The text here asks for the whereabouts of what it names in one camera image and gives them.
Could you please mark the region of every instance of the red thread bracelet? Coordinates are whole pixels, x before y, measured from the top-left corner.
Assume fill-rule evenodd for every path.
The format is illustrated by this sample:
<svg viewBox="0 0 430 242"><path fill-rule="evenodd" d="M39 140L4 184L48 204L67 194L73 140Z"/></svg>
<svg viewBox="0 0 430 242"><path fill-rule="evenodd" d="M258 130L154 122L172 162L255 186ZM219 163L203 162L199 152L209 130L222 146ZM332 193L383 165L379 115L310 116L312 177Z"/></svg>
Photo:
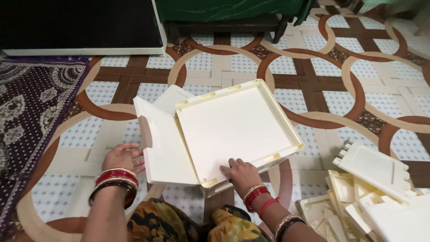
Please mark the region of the red thread bracelet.
<svg viewBox="0 0 430 242"><path fill-rule="evenodd" d="M244 201L246 209L248 210L248 212L250 213L255 213L255 210L251 207L252 201L254 201L254 199L256 197L258 197L259 195L263 194L263 193L270 193L269 190L267 189L267 187L259 187L257 189L255 189L254 191L252 191L248 197L246 197L246 200Z"/></svg>
<svg viewBox="0 0 430 242"><path fill-rule="evenodd" d="M275 199L270 199L267 200L263 206L261 206L260 208L260 212L258 213L258 216L261 218L263 216L264 211L266 210L266 208L269 207L270 204L274 203L274 202L279 202L279 197L275 198Z"/></svg>

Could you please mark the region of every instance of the gold bangle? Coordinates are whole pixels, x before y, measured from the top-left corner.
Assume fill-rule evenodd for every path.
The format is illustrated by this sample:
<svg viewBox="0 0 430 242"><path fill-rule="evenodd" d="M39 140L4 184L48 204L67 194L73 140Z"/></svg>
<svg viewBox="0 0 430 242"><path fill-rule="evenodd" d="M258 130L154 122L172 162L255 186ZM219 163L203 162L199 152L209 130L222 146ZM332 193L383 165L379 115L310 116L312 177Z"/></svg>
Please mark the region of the gold bangle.
<svg viewBox="0 0 430 242"><path fill-rule="evenodd" d="M125 168L112 168L112 169L108 169L108 170L102 171L102 172L100 173L100 175L99 175L98 177L96 177L96 178L95 178L95 180L98 180L98 178L99 178L99 177L101 177L104 173L106 173L106 172L108 172L108 171L117 171L117 170L120 170L120 171L127 171L127 172L129 172L131 175L133 175L133 176L136 178L136 180L137 180L137 176L136 176L136 174L135 174L134 172L132 172L131 170L129 170L129 169L125 169Z"/></svg>
<svg viewBox="0 0 430 242"><path fill-rule="evenodd" d="M96 190L99 186L101 186L107 182L111 182L111 181L125 181L125 182L130 183L134 188L136 188L136 190L139 188L139 186L136 184L136 182L134 182L130 178L127 178L127 177L111 177L111 178L108 178L108 179L101 181L99 184L96 184L94 190Z"/></svg>
<svg viewBox="0 0 430 242"><path fill-rule="evenodd" d="M278 241L279 232L281 231L281 228L284 227L284 225L287 222L289 222L291 219L295 219L295 218L300 218L300 217L294 214L290 214L286 216L284 219L282 219L282 221L278 224L278 226L276 226L275 233L273 233L275 235L275 242Z"/></svg>
<svg viewBox="0 0 430 242"><path fill-rule="evenodd" d="M258 184L258 185L255 185L255 186L253 186L253 187L251 187L249 190L248 190L248 192L246 193L246 195L245 196L243 196L243 202L245 202L245 200L246 200L246 198L252 193L252 191L254 191L255 189L257 189L257 188L260 188L260 187L264 187L264 186L266 186L266 185L264 185L263 183L261 183L261 184Z"/></svg>

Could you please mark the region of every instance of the woman's left hand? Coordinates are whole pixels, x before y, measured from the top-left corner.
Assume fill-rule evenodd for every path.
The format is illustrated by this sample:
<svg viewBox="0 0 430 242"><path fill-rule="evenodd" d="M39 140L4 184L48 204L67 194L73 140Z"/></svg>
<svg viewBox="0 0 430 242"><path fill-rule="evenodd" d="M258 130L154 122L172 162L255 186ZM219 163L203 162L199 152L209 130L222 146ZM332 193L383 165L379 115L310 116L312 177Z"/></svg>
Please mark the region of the woman's left hand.
<svg viewBox="0 0 430 242"><path fill-rule="evenodd" d="M103 171L112 168L125 168L133 171L135 174L145 170L145 161L143 159L133 160L143 155L143 150L133 150L139 148L138 143L126 143L117 145L109 151L104 157L101 169Z"/></svg>

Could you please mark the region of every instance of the red bangle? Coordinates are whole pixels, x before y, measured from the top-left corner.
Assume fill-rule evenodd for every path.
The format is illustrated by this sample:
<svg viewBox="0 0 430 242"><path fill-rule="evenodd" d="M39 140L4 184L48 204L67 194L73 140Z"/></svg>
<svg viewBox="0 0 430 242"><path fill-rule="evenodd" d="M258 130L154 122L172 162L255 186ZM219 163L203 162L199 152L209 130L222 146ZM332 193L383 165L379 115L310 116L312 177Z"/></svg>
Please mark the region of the red bangle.
<svg viewBox="0 0 430 242"><path fill-rule="evenodd" d="M260 212L258 213L258 216L261 218L263 216L264 211L266 210L266 208L269 207L270 204L274 203L274 202L279 202L279 197L275 198L275 199L270 199L267 200L263 206L261 206L260 208Z"/></svg>
<svg viewBox="0 0 430 242"><path fill-rule="evenodd" d="M254 201L254 199L256 197L258 197L259 195L263 194L263 193L270 193L269 190L267 189L267 187L259 187L257 189L255 189L254 191L252 191L248 197L246 197L246 200L244 201L246 209L248 210L248 212L250 213L255 213L255 210L251 207L252 201Z"/></svg>
<svg viewBox="0 0 430 242"><path fill-rule="evenodd" d="M122 171L122 170L113 170L113 171L105 172L96 180L95 184L97 185L100 182L102 182L103 180L106 180L106 179L111 178L111 177L127 177L127 178L133 180L134 182L136 182L137 184L139 184L139 182L137 181L135 176L133 176L128 171Z"/></svg>

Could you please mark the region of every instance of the black bangle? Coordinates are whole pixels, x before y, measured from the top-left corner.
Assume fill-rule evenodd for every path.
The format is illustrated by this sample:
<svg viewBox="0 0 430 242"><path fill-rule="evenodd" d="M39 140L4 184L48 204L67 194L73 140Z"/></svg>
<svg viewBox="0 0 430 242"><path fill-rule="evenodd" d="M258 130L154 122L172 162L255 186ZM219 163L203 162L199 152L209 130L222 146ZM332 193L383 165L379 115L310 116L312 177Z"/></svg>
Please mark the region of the black bangle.
<svg viewBox="0 0 430 242"><path fill-rule="evenodd" d="M278 237L278 241L276 241L276 242L282 241L282 236L284 236L285 231L287 231L287 229L289 227L291 227L291 225L295 224L296 222L302 222L302 223L306 224L300 218L293 218L293 219L291 219L290 221L288 221L287 223L285 223L285 225L281 228L281 231L279 231L280 236Z"/></svg>
<svg viewBox="0 0 430 242"><path fill-rule="evenodd" d="M125 181L115 181L115 182L106 183L106 184L103 184L103 185L97 187L91 193L91 195L89 196L88 203L89 203L90 206L92 206L92 204L94 203L94 197L95 197L96 193L98 191L100 191L101 189L103 189L105 187L108 187L108 186L122 186L124 188L127 188L127 194L126 194L126 197L125 197L124 209L129 208L133 204L134 198L137 195L136 188L134 188L134 186L131 185L131 184L129 184L128 182L125 182Z"/></svg>

